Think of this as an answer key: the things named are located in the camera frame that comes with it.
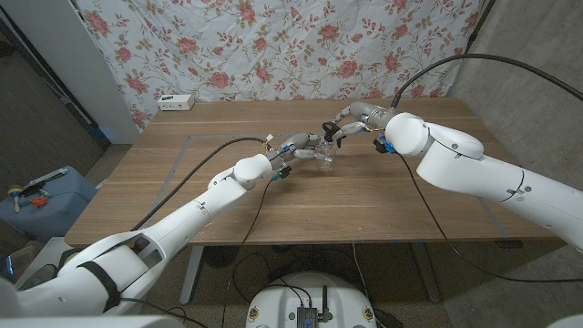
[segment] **floral fabric backdrop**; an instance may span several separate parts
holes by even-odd
[[[141,130],[167,94],[197,101],[390,97],[464,52],[479,0],[76,0]],[[457,64],[405,97],[440,97]]]

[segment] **table top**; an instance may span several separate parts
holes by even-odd
[[[388,108],[391,99],[367,100]],[[159,112],[111,173],[65,237],[72,246],[88,245],[129,231],[211,151],[227,140],[275,136],[279,145],[299,132],[322,132],[350,100],[198,103],[190,111]],[[402,99],[398,108],[425,121],[462,130],[478,138],[491,157],[516,163],[460,100]],[[332,169],[296,159],[290,177],[274,181],[249,244],[443,241],[403,162],[374,149],[374,133],[343,140]],[[204,192],[212,177],[237,160],[263,153],[244,141],[228,146],[197,172],[152,218],[160,220]],[[410,158],[414,170],[420,159]],[[552,235],[490,201],[417,183],[446,235],[455,241],[538,239]],[[238,244],[261,201],[265,182],[241,204],[216,218],[191,241],[203,245]]]

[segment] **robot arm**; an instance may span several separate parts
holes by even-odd
[[[357,121],[385,128],[387,146],[403,156],[422,156],[416,171],[427,182],[496,201],[583,251],[583,191],[488,157],[476,138],[409,113],[354,103],[336,119],[353,111]]]
[[[77,316],[122,314],[133,304],[120,298],[142,298],[169,260],[222,212],[235,206],[257,181],[285,178],[286,161],[295,152],[314,152],[320,139],[299,134],[278,149],[241,159],[219,173],[208,190],[151,227],[106,237],[71,259],[57,277],[35,288],[15,292],[0,283],[11,315]]]

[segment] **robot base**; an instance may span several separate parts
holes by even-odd
[[[270,284],[278,286],[266,287],[251,301],[247,328],[376,328],[371,303],[350,283],[322,272],[296,272],[283,280],[308,292],[312,308],[305,292],[295,290],[302,297],[302,308],[298,295],[291,288],[279,286],[284,283],[278,279]]]

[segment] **wall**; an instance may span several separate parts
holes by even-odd
[[[138,129],[109,67],[68,0],[1,0],[46,62],[112,143],[133,143]]]
[[[583,90],[581,17],[580,1],[497,0],[469,52],[524,61]],[[480,59],[462,64],[448,95],[525,168],[583,190],[583,102],[521,68]]]

